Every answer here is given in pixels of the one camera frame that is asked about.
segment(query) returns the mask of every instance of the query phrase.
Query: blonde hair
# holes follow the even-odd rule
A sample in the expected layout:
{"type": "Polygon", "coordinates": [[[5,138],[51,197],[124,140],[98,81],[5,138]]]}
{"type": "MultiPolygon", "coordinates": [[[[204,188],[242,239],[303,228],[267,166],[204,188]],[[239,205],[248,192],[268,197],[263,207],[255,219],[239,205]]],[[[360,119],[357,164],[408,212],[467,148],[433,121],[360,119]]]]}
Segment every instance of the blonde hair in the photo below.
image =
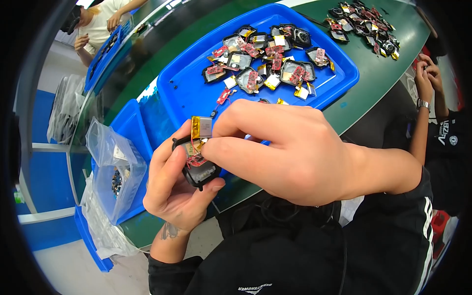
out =
{"type": "Polygon", "coordinates": [[[90,11],[93,15],[97,15],[100,13],[100,7],[99,5],[95,5],[93,7],[87,8],[88,11],[90,11]]]}

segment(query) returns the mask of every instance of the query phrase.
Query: wristwatch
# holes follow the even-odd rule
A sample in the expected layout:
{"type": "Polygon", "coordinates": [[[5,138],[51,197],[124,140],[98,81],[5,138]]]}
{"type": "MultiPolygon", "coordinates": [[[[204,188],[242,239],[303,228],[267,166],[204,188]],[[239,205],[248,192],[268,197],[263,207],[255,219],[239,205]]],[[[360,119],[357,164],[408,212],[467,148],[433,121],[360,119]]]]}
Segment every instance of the wristwatch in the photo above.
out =
{"type": "Polygon", "coordinates": [[[418,100],[416,101],[416,109],[419,110],[420,107],[426,107],[431,113],[430,103],[418,98],[418,100]]]}

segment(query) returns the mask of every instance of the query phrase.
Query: hand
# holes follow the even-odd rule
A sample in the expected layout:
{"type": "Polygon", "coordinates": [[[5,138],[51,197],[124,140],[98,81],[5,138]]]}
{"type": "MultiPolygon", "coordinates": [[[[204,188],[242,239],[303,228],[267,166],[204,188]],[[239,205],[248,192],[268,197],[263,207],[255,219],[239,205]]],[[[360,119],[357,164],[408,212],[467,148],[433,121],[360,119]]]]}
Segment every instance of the hand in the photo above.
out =
{"type": "Polygon", "coordinates": [[[190,232],[203,221],[208,205],[225,181],[216,178],[205,184],[202,192],[187,182],[182,173],[187,154],[181,146],[172,151],[172,138],[180,139],[188,135],[190,120],[154,151],[143,205],[150,214],[190,232]]]}
{"type": "Polygon", "coordinates": [[[317,206],[359,196],[348,145],[320,110],[239,99],[215,122],[202,155],[271,195],[317,206]]]}
{"type": "Polygon", "coordinates": [[[122,15],[123,14],[120,11],[117,11],[109,18],[107,21],[108,32],[113,32],[113,30],[115,30],[115,28],[119,25],[119,20],[121,19],[122,15]]]}
{"type": "Polygon", "coordinates": [[[83,36],[78,36],[76,39],[76,42],[74,43],[74,49],[76,51],[79,51],[89,42],[89,40],[90,38],[88,37],[88,34],[85,34],[83,36]]]}
{"type": "Polygon", "coordinates": [[[441,71],[439,70],[439,67],[436,66],[431,58],[426,54],[420,54],[420,60],[426,61],[428,64],[426,72],[428,73],[428,79],[431,81],[434,91],[444,93],[442,87],[441,71]]]}
{"type": "Polygon", "coordinates": [[[416,76],[414,82],[420,99],[431,103],[431,100],[433,99],[433,86],[428,78],[428,72],[424,69],[427,65],[426,61],[419,61],[416,64],[416,76]]]}

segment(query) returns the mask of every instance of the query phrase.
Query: fingernail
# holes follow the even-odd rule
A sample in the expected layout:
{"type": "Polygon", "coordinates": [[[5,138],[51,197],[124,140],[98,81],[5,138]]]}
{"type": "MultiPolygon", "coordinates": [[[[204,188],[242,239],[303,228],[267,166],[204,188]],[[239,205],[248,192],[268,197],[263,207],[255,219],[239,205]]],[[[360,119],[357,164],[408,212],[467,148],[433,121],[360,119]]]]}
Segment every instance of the fingernail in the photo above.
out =
{"type": "Polygon", "coordinates": [[[217,192],[220,189],[222,189],[223,187],[224,187],[224,185],[217,185],[217,186],[214,186],[211,190],[214,191],[214,192],[217,192]]]}

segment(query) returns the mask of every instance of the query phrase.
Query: forearm tattoo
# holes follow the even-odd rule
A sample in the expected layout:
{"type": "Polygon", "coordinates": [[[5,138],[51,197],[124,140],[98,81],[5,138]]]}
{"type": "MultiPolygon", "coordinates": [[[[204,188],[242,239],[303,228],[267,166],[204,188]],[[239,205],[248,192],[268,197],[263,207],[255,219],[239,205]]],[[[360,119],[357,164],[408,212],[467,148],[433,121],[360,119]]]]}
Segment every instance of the forearm tattoo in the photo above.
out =
{"type": "Polygon", "coordinates": [[[179,230],[180,229],[178,227],[166,222],[162,226],[162,232],[161,232],[160,238],[161,238],[161,240],[165,240],[168,237],[173,239],[173,238],[177,237],[177,234],[178,234],[179,230]]]}

